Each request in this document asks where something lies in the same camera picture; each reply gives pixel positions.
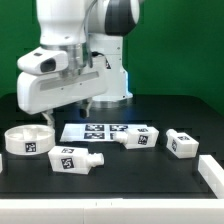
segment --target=green wall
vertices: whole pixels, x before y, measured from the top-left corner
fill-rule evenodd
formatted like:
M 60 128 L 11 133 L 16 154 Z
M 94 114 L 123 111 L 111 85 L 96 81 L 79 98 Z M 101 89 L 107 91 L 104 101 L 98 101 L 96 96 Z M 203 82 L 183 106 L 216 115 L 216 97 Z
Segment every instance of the green wall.
M 197 96 L 224 114 L 224 1 L 145 0 L 125 38 L 130 89 Z M 39 46 L 35 1 L 0 0 L 0 96 L 16 91 L 17 59 Z

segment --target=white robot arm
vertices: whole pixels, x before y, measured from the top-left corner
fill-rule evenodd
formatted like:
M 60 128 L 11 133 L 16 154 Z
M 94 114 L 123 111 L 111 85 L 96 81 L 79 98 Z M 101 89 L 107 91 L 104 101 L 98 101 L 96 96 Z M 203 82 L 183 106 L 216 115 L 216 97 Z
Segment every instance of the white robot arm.
M 36 2 L 41 46 L 18 60 L 19 107 L 35 114 L 104 93 L 105 57 L 92 58 L 88 34 L 126 35 L 137 24 L 139 1 Z

